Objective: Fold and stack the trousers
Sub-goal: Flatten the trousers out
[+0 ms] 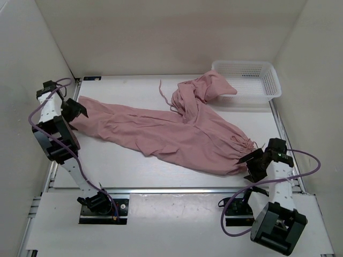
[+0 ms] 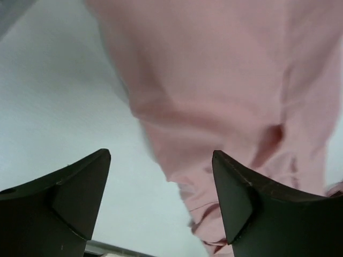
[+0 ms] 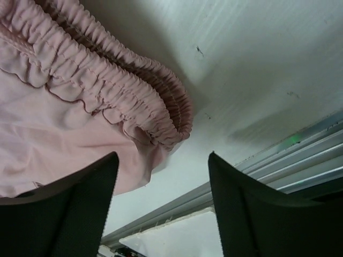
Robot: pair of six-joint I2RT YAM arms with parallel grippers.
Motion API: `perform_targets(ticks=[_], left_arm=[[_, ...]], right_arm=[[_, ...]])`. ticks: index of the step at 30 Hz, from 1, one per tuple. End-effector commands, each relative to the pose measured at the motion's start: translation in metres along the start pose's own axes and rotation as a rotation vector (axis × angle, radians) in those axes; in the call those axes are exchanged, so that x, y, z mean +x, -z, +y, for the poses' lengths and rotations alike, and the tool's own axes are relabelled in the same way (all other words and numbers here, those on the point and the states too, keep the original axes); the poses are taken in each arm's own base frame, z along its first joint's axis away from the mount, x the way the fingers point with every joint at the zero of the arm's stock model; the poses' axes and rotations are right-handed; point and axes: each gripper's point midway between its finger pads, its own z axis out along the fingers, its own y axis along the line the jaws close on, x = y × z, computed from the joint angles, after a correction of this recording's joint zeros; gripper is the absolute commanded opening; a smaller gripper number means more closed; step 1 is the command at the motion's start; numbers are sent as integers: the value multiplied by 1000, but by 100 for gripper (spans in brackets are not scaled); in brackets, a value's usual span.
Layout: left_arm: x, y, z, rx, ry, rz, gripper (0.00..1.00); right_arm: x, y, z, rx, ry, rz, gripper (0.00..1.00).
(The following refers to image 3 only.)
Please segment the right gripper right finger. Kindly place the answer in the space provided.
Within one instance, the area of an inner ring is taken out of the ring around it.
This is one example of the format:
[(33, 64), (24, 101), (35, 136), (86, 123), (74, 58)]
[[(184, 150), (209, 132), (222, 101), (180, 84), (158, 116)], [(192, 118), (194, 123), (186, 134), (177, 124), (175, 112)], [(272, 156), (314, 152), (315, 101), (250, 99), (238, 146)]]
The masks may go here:
[(342, 256), (342, 179), (286, 194), (208, 157), (224, 256)]

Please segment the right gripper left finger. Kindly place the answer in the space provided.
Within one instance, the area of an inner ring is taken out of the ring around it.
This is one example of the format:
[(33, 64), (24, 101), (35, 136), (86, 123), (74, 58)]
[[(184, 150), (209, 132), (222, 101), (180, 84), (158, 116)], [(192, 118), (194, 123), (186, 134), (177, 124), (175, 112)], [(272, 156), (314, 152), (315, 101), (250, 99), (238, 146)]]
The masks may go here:
[(112, 152), (51, 184), (1, 198), (1, 256), (97, 256), (118, 165)]

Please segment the pink trousers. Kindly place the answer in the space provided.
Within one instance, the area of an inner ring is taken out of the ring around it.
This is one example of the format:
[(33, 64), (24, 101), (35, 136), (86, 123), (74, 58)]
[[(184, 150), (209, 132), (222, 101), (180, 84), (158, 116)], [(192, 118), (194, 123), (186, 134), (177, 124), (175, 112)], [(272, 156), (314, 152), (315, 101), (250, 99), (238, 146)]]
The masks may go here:
[(1, 197), (110, 152), (115, 194), (145, 186), (190, 136), (178, 77), (125, 47), (78, 1), (1, 1)]

